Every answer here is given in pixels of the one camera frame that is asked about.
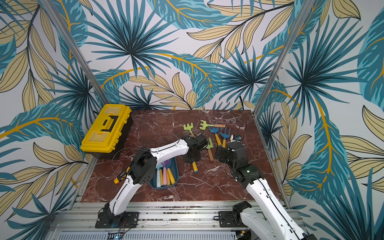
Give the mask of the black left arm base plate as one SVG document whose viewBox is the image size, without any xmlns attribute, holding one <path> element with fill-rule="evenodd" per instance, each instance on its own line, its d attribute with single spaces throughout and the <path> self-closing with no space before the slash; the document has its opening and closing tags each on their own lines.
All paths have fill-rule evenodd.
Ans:
<svg viewBox="0 0 384 240">
<path fill-rule="evenodd" d="M 135 228 L 138 224 L 139 212 L 124 212 L 114 216 L 109 212 L 98 213 L 98 219 L 95 224 L 96 229 L 120 229 Z"/>
</svg>

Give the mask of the blue fork yellow handle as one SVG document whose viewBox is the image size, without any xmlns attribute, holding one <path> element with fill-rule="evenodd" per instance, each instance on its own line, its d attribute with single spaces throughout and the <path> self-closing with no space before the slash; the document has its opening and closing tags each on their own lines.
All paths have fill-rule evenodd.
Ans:
<svg viewBox="0 0 384 240">
<path fill-rule="evenodd" d="M 211 133 L 213 133 L 215 135 L 215 138 L 216 138 L 216 143 L 218 146 L 221 146 L 222 145 L 222 142 L 219 138 L 219 135 L 218 135 L 218 132 L 219 132 L 219 128 L 218 127 L 215 127 L 215 126 L 211 126 L 209 127 L 209 130 Z"/>
<path fill-rule="evenodd" d="M 227 127 L 221 128 L 220 134 L 223 137 L 222 147 L 226 148 L 226 141 L 231 136 L 231 128 L 229 128 L 229 129 Z"/>
</svg>

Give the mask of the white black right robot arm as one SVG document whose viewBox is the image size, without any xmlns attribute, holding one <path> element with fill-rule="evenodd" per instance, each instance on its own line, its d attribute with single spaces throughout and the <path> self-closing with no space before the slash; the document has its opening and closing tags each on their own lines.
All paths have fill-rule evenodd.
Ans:
<svg viewBox="0 0 384 240">
<path fill-rule="evenodd" d="M 240 183 L 261 208 L 263 219 L 248 202 L 233 206 L 233 219 L 244 225 L 260 240 L 315 240 L 287 213 L 256 165 L 249 162 L 240 135 L 232 135 L 219 151 L 219 161 L 228 164 L 235 181 Z"/>
</svg>

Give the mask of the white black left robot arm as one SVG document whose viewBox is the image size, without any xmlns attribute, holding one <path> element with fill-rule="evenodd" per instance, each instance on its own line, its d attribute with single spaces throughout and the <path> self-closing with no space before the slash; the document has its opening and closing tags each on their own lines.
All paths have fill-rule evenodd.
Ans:
<svg viewBox="0 0 384 240">
<path fill-rule="evenodd" d="M 173 143 L 157 148 L 140 148 L 130 165 L 115 179 L 116 182 L 124 180 L 124 184 L 116 196 L 100 211 L 98 218 L 105 218 L 108 224 L 119 221 L 137 190 L 154 177 L 157 166 L 178 156 L 183 156 L 187 163 L 197 162 L 201 159 L 200 152 L 207 145 L 206 137 L 198 135 L 183 136 Z"/>
</svg>

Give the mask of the teal rake yellow handle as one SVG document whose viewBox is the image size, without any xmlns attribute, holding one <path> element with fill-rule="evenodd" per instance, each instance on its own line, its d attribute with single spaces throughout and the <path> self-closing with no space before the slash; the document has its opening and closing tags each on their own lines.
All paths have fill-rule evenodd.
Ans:
<svg viewBox="0 0 384 240">
<path fill-rule="evenodd" d="M 163 168 L 159 169 L 159 177 L 160 177 L 160 186 L 162 187 L 164 185 L 164 180 L 163 180 Z"/>
</svg>

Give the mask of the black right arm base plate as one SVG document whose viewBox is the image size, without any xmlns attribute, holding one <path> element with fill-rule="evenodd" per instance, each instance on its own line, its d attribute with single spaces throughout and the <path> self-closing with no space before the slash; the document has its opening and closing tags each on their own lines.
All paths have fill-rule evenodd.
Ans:
<svg viewBox="0 0 384 240">
<path fill-rule="evenodd" d="M 247 226 L 244 225 L 241 220 L 241 214 L 244 215 L 245 213 L 255 213 L 257 217 L 260 217 L 255 211 L 219 211 L 218 215 L 214 217 L 214 220 L 219 221 L 221 228 L 246 228 Z"/>
</svg>

